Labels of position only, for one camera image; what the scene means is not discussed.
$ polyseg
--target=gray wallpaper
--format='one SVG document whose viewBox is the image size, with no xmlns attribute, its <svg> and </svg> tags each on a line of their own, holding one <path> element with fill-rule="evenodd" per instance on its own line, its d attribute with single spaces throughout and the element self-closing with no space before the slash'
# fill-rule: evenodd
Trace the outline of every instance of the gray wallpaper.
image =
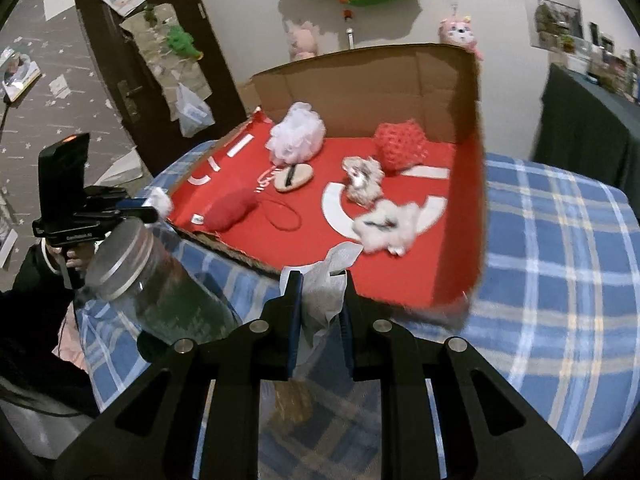
<svg viewBox="0 0 640 480">
<path fill-rule="evenodd" d="M 31 56 L 42 76 L 19 107 L 8 111 L 0 140 L 0 189 L 14 211 L 19 237 L 0 269 L 0 290 L 13 283 L 27 249 L 34 243 L 31 221 L 39 216 L 38 153 L 74 132 L 91 132 L 86 182 L 92 184 L 133 147 L 112 109 L 72 7 L 48 22 L 43 0 L 20 0 L 0 30 L 0 50 L 18 47 Z M 56 99 L 49 83 L 64 75 L 71 90 Z"/>
</svg>

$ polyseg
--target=red loofah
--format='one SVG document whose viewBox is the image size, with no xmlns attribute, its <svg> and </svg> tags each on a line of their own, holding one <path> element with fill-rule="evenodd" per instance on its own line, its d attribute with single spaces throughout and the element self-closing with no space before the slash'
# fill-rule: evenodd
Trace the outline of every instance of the red loofah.
<svg viewBox="0 0 640 480">
<path fill-rule="evenodd" d="M 413 119 L 400 124 L 382 123 L 373 139 L 384 171 L 402 171 L 424 161 L 428 141 Z"/>
<path fill-rule="evenodd" d="M 223 233 L 241 221 L 258 206 L 253 189 L 239 189 L 220 197 L 204 213 L 204 225 L 209 232 Z"/>
</svg>

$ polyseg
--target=metal bolt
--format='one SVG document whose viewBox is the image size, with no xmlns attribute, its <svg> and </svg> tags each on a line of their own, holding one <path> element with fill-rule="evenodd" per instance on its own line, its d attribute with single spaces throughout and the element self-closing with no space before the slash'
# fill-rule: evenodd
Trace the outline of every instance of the metal bolt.
<svg viewBox="0 0 640 480">
<path fill-rule="evenodd" d="M 373 322 L 373 330 L 376 332 L 389 332 L 391 327 L 391 323 L 386 319 L 377 319 Z"/>
<path fill-rule="evenodd" d="M 174 350 L 178 352 L 178 354 L 191 352 L 191 350 L 193 350 L 193 341 L 191 339 L 178 339 L 178 341 L 174 343 Z"/>
<path fill-rule="evenodd" d="M 256 334 L 261 334 L 262 332 L 266 332 L 269 329 L 269 323 L 267 323 L 263 319 L 256 319 L 252 321 L 251 325 L 249 325 L 249 330 Z"/>
<path fill-rule="evenodd" d="M 466 350 L 466 341 L 461 337 L 452 337 L 449 339 L 449 348 L 454 352 L 464 352 Z"/>
</svg>

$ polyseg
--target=pink bear plush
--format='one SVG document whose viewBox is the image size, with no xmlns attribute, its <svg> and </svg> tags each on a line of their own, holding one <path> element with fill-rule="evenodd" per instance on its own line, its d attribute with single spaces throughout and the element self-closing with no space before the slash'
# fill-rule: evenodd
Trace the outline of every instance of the pink bear plush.
<svg viewBox="0 0 640 480">
<path fill-rule="evenodd" d="M 451 16 L 440 22 L 440 43 L 447 43 L 461 46 L 469 52 L 476 54 L 478 59 L 482 61 L 482 54 L 478 50 L 478 40 L 471 31 L 471 18 L 466 17 L 459 22 L 457 17 Z"/>
<path fill-rule="evenodd" d="M 311 22 L 305 22 L 302 25 L 289 25 L 289 54 L 292 61 L 318 55 L 318 42 L 316 41 L 318 33 L 318 28 Z"/>
</svg>

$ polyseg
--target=black sleeve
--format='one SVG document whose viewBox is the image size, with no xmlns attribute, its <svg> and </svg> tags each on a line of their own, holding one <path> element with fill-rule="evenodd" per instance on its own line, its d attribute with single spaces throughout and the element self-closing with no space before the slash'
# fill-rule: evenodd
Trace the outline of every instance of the black sleeve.
<svg viewBox="0 0 640 480">
<path fill-rule="evenodd" d="M 0 338 L 11 339 L 27 352 L 51 352 L 74 292 L 47 266 L 42 247 L 32 246 L 14 288 L 0 294 Z"/>
</svg>

